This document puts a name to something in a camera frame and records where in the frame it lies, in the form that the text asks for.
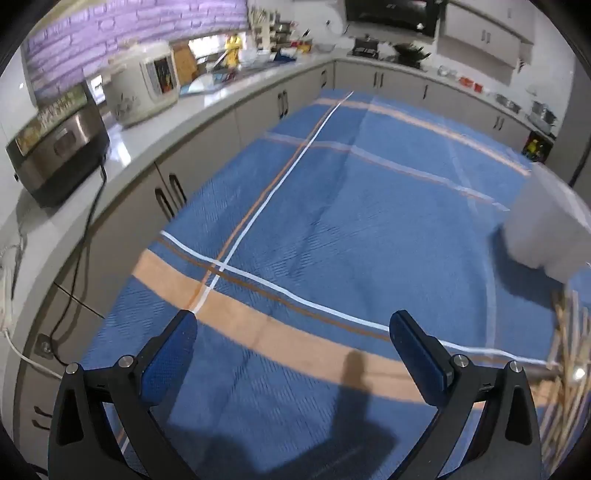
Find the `scenic window blind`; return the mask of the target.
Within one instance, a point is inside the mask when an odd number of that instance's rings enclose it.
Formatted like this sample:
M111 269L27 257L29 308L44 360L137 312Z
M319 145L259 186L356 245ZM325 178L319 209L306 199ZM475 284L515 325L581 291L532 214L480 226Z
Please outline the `scenic window blind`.
M84 2L28 37L24 63L42 102L96 76L128 43L174 43L248 29L245 1Z

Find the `silver black toaster appliance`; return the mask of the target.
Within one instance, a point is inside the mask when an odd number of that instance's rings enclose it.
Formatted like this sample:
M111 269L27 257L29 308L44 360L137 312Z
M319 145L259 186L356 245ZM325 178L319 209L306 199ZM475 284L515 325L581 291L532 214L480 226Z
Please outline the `silver black toaster appliance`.
M82 82L42 106L6 151L35 202L57 208L104 162L109 144L99 108Z

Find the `white utensil holder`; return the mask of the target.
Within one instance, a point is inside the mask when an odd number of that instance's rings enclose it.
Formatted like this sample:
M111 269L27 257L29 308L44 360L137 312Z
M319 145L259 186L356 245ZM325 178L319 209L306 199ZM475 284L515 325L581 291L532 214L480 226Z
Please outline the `white utensil holder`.
M563 284L590 261L590 209L552 170L535 163L502 227L509 256Z

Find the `grey lower cabinets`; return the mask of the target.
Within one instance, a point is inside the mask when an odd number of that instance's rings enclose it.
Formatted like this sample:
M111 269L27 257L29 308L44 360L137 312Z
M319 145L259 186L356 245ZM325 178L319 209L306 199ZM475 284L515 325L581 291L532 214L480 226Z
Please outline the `grey lower cabinets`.
M525 137L503 140L496 136L485 121L503 126L507 119L477 98L431 83L423 92L401 101L349 82L349 74L359 72L359 66L339 62L335 66L335 89L322 90L311 104L329 91L367 94L466 125L524 157ZM33 335L53 335L58 355L42 356L47 373L25 365L17 380L14 434L18 448L28 460L37 465L46 463L49 416L64 364L82 364L142 253L190 199L239 153L311 104L273 120L257 117L253 102L245 101L183 135L166 152L152 157L147 170L105 211L82 256L59 264L55 284L32 327Z

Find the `black range hood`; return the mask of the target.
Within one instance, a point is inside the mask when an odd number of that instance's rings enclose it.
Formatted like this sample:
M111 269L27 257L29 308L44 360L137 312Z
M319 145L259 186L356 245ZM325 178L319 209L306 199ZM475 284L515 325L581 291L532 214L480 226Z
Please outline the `black range hood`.
M433 38L444 1L346 0L349 22L397 28Z

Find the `white rice cooker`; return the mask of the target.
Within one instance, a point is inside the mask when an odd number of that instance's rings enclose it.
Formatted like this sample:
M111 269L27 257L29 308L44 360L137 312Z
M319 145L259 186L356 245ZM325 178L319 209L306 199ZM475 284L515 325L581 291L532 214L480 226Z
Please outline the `white rice cooker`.
M108 59L100 75L107 107L123 127L158 114L179 98L173 52L164 40L129 45Z

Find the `pile of chopsticks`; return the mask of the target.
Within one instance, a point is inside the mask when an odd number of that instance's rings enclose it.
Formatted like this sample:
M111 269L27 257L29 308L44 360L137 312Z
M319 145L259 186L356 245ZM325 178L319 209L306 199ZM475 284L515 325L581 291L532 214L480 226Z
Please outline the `pile of chopsticks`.
M547 370L552 378L540 423L542 461L547 473L566 459L575 432L587 422L590 399L590 308L575 290L553 295L556 327Z

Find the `blue plaid tablecloth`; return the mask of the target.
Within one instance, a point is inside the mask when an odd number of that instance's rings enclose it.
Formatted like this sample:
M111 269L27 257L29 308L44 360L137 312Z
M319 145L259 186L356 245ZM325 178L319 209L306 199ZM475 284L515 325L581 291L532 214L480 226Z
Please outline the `blue plaid tablecloth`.
M502 236L530 170L466 125L329 91L160 232L82 364L136 354L191 310L192 355L153 414L199 477L385 479L435 415L394 311L477 362L550 351L557 284Z

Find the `black wok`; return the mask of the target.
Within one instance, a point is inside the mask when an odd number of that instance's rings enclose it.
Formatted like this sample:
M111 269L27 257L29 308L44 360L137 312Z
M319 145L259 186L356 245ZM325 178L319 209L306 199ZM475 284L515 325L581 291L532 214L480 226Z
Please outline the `black wok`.
M399 63L415 68L419 68L421 63L431 56L430 52L414 43L394 44L394 49L398 54L397 61Z

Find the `steel sink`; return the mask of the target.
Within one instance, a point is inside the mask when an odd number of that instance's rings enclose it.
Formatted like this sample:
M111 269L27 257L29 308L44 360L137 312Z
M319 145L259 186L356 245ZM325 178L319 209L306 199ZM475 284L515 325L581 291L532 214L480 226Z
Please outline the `steel sink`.
M201 80L204 81L207 87L214 87L242 80L256 72L257 69L255 66L239 64L237 67L222 67L221 65L216 65L211 71L202 75Z

